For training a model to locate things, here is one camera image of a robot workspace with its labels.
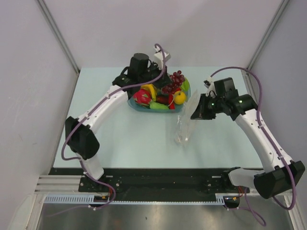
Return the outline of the purple grape bunch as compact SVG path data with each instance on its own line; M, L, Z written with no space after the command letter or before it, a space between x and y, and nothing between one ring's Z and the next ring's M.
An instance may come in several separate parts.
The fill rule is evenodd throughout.
M172 82L161 89L162 94L174 94L186 80L181 70L173 72L173 74L170 75L170 79Z

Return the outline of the clear patterned zip bag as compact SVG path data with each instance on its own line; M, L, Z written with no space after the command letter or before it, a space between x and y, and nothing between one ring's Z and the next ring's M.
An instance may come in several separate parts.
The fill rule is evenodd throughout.
M184 102L181 112L177 116L174 140L178 145L186 146L196 127L196 120L191 120L200 99L200 93L195 90L187 102Z

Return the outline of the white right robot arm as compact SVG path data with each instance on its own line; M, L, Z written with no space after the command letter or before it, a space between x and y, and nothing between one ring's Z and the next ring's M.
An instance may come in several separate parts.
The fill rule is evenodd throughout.
M201 94L192 120L212 120L223 113L244 131L258 154L263 169L247 170L240 167L226 171L221 186L233 192L238 186L254 188L265 199L295 187L305 172L302 161L293 159L265 129L258 106L249 94L239 95L232 78L204 81L207 92Z

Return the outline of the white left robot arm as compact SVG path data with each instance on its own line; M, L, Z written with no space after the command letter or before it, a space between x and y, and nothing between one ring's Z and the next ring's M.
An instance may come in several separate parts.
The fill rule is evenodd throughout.
M127 102L142 85L152 83L162 88L170 83L167 75L166 62L170 54L166 51L156 51L151 61L144 53L135 53L129 66L125 67L106 94L84 114L65 121L65 142L76 154L84 173L91 177L89 186L95 191L102 191L106 186L104 169L99 162L97 153L100 148L95 134L102 123L122 103Z

